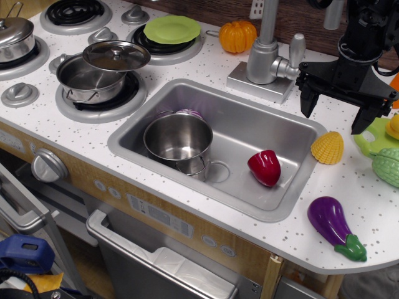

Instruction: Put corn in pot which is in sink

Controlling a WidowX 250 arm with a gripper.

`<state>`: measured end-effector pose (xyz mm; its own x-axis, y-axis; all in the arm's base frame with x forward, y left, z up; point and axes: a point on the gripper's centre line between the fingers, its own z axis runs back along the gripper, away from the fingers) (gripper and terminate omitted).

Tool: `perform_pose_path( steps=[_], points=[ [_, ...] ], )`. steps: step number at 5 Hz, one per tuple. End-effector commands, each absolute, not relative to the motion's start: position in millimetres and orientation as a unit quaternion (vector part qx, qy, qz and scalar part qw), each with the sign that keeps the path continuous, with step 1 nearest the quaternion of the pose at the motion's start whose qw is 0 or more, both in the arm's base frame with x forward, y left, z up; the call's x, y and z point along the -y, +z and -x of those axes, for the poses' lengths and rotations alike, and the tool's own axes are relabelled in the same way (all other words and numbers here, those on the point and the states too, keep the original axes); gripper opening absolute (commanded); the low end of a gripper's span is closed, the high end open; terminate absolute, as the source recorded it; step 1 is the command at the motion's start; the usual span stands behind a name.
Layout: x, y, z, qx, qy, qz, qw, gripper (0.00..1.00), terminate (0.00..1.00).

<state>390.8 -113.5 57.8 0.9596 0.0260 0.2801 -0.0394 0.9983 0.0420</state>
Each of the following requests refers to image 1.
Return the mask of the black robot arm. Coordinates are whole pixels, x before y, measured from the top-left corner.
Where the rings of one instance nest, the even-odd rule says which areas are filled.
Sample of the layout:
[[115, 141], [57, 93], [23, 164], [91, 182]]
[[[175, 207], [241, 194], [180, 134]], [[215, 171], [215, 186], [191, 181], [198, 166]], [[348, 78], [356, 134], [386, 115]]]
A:
[[347, 28], [339, 39], [339, 57], [332, 62], [303, 62], [296, 80], [300, 109], [310, 117], [320, 95], [355, 105], [359, 111], [352, 134], [362, 133], [377, 117], [387, 116], [398, 91], [378, 78], [378, 60], [398, 49], [398, 1], [348, 1]]

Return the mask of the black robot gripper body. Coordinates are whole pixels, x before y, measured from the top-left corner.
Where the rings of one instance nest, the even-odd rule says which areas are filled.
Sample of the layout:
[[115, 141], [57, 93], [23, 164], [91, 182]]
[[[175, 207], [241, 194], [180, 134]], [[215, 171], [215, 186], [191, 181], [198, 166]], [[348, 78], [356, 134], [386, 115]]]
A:
[[296, 85], [301, 91], [311, 88], [328, 97], [356, 105], [368, 106], [367, 100], [378, 109], [388, 109], [398, 100], [398, 90], [381, 81], [374, 72], [378, 68], [376, 56], [370, 60], [351, 57], [343, 53], [331, 62], [300, 63]]

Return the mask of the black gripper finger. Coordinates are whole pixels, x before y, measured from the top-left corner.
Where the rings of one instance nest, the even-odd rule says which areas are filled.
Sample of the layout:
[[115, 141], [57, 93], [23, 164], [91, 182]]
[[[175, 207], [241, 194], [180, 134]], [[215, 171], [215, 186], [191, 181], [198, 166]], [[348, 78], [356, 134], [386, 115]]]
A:
[[360, 108], [352, 123], [352, 135], [361, 134], [374, 121], [377, 110], [374, 107]]
[[302, 114], [309, 118], [319, 99], [320, 93], [311, 88], [303, 88], [300, 95], [300, 110]]

